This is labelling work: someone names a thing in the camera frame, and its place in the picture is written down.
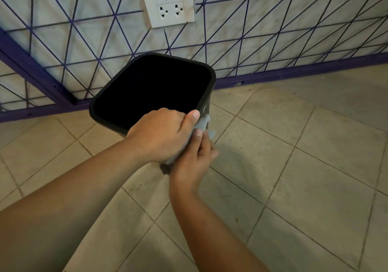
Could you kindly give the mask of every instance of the person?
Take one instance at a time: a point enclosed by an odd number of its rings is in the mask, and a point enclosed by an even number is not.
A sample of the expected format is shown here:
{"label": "person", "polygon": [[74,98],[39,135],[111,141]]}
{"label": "person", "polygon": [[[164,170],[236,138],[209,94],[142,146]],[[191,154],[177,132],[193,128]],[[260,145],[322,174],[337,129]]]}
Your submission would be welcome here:
{"label": "person", "polygon": [[[127,137],[0,212],[1,271],[62,271],[128,178],[184,146],[199,118],[161,108]],[[200,271],[268,271],[201,200],[198,187],[218,151],[194,130],[170,173],[170,201]]]}

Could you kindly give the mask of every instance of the white electrical outlet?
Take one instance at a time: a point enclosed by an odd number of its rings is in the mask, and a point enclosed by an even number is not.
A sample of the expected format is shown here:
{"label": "white electrical outlet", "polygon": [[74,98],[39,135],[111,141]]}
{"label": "white electrical outlet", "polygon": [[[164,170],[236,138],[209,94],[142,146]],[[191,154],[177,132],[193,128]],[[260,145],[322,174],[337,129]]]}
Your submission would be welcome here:
{"label": "white electrical outlet", "polygon": [[153,28],[194,21],[194,0],[144,0]]}

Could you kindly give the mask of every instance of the wall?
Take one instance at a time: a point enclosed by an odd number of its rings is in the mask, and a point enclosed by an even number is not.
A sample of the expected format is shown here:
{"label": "wall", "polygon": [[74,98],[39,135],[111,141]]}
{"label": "wall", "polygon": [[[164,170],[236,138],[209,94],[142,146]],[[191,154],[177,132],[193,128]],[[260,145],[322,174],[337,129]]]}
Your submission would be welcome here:
{"label": "wall", "polygon": [[[194,2],[195,23],[150,29],[142,0],[0,0],[0,27],[77,99],[149,51],[220,78],[388,50],[387,0]],[[0,62],[0,112],[50,103]]]}

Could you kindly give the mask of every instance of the beige floor tile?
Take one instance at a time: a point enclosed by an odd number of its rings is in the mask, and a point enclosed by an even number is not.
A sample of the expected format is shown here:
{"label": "beige floor tile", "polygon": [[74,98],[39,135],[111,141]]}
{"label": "beige floor tile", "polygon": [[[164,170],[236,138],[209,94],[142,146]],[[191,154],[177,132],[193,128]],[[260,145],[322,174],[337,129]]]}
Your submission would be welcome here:
{"label": "beige floor tile", "polygon": [[238,116],[295,145],[314,105],[278,88],[258,88]]}
{"label": "beige floor tile", "polygon": [[264,210],[248,247],[271,272],[354,271],[269,209]]}
{"label": "beige floor tile", "polygon": [[0,159],[0,201],[16,189],[11,173]]}
{"label": "beige floor tile", "polygon": [[[209,169],[203,178],[199,195],[237,237],[243,242],[247,240],[263,209],[262,204],[213,169]],[[191,256],[171,204],[156,222],[187,255]]]}
{"label": "beige floor tile", "polygon": [[153,225],[118,272],[198,271],[191,260]]}
{"label": "beige floor tile", "polygon": [[216,142],[222,132],[230,124],[234,116],[222,108],[219,108],[214,104],[210,104],[210,117],[209,130],[215,132],[211,140]]}
{"label": "beige floor tile", "polygon": [[96,122],[90,117],[88,110],[61,113],[56,115],[58,120],[74,135],[79,138],[88,131]]}
{"label": "beige floor tile", "polygon": [[19,190],[16,189],[12,191],[6,198],[0,201],[0,211],[5,209],[7,206],[12,205],[14,202],[17,202],[21,198],[22,196]]}
{"label": "beige floor tile", "polygon": [[75,141],[20,186],[26,196],[87,160],[91,155]]}
{"label": "beige floor tile", "polygon": [[22,184],[74,141],[53,117],[44,118],[0,150],[4,162]]}
{"label": "beige floor tile", "polygon": [[370,187],[295,149],[267,206],[357,267],[372,198]]}
{"label": "beige floor tile", "polygon": [[388,148],[385,148],[378,190],[388,195]]}
{"label": "beige floor tile", "polygon": [[386,135],[323,107],[316,107],[297,147],[375,187]]}
{"label": "beige floor tile", "polygon": [[10,143],[12,140],[15,140],[17,137],[22,135],[41,119],[42,118],[33,118],[14,122],[0,123],[0,149]]}
{"label": "beige floor tile", "polygon": [[137,170],[124,183],[123,188],[154,220],[170,201],[168,175],[163,175],[157,162],[149,163]]}
{"label": "beige floor tile", "polygon": [[212,167],[265,203],[293,147],[235,118],[217,141]]}
{"label": "beige floor tile", "polygon": [[247,85],[214,90],[211,93],[210,102],[236,115],[256,88],[256,85]]}
{"label": "beige floor tile", "polygon": [[361,272],[383,272],[388,267],[388,196],[377,192],[361,261]]}
{"label": "beige floor tile", "polygon": [[79,139],[79,142],[92,154],[96,155],[111,145],[123,140],[118,133],[96,124]]}
{"label": "beige floor tile", "polygon": [[388,64],[268,83],[388,132]]}
{"label": "beige floor tile", "polygon": [[150,217],[120,189],[91,227],[65,270],[115,272],[152,223]]}

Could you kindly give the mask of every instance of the hand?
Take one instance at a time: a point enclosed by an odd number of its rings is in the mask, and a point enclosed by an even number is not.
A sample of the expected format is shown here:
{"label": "hand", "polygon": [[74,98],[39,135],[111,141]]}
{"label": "hand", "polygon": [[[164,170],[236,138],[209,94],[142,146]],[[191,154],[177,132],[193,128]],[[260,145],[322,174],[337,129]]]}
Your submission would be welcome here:
{"label": "hand", "polygon": [[129,129],[127,140],[135,144],[146,162],[166,161],[185,145],[199,115],[198,110],[187,115],[167,108],[153,110]]}
{"label": "hand", "polygon": [[182,194],[197,194],[210,163],[218,156],[218,150],[210,141],[209,134],[196,129],[185,152],[175,162],[170,174],[170,198]]}

